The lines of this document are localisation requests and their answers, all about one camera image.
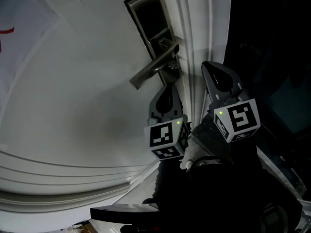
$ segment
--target dark background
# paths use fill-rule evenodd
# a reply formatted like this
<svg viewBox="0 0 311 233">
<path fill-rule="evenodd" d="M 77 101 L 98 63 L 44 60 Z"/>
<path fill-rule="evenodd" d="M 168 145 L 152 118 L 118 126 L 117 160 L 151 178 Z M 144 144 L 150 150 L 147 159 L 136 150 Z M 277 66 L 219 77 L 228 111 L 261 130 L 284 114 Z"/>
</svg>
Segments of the dark background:
<svg viewBox="0 0 311 233">
<path fill-rule="evenodd" d="M 310 199 L 311 0 L 231 1 L 224 65 L 256 99 L 257 145 Z"/>
</svg>

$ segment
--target black cable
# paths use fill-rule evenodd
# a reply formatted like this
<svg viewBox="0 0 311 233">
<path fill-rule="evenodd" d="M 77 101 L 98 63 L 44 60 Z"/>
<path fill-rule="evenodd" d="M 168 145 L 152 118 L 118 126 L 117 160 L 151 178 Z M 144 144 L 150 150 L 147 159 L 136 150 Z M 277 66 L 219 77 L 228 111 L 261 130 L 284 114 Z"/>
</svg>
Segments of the black cable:
<svg viewBox="0 0 311 233">
<path fill-rule="evenodd" d="M 191 179 L 191 170 L 193 170 L 195 168 L 195 165 L 198 164 L 200 161 L 202 160 L 220 160 L 220 164 L 226 164 L 226 165 L 232 165 L 231 162 L 229 162 L 227 159 L 219 157 L 219 156 L 203 156 L 200 157 L 199 159 L 197 159 L 195 162 L 193 162 L 192 166 L 189 169 L 189 177 Z"/>
</svg>

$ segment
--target white door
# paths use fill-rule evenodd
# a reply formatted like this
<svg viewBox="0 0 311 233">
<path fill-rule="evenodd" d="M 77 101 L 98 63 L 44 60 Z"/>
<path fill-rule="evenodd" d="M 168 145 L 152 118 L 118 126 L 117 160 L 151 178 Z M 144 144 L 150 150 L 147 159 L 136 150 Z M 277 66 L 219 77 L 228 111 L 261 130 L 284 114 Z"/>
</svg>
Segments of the white door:
<svg viewBox="0 0 311 233">
<path fill-rule="evenodd" d="M 0 190 L 61 195 L 127 183 L 155 160 L 143 128 L 163 84 L 158 75 L 140 90 L 129 83 L 151 58 L 124 0 L 38 1 L 50 27 L 35 35 L 2 109 Z M 42 23 L 31 13 L 0 54 L 10 39 L 33 33 L 26 21 Z"/>
</svg>

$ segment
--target red mark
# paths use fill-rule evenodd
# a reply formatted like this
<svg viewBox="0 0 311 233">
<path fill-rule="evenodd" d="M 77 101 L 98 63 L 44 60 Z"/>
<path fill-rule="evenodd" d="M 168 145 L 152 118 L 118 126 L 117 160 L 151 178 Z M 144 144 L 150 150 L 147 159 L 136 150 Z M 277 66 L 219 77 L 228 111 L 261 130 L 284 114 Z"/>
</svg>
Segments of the red mark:
<svg viewBox="0 0 311 233">
<path fill-rule="evenodd" d="M 8 34 L 8 33 L 13 33 L 14 32 L 14 28 L 8 29 L 8 30 L 0 30 L 0 34 Z"/>
</svg>

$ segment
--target door handle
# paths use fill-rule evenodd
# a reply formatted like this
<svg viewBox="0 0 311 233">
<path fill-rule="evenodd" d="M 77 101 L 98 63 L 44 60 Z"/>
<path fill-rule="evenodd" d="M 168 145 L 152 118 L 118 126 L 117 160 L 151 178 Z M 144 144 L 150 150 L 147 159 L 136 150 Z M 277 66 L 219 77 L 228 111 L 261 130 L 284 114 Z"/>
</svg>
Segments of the door handle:
<svg viewBox="0 0 311 233">
<path fill-rule="evenodd" d="M 159 41 L 159 45 L 163 49 L 163 52 L 130 80 L 130 83 L 135 86 L 137 90 L 165 66 L 168 66 L 171 69 L 179 67 L 175 58 L 175 55 L 179 51 L 179 45 L 166 38 L 162 38 Z"/>
</svg>

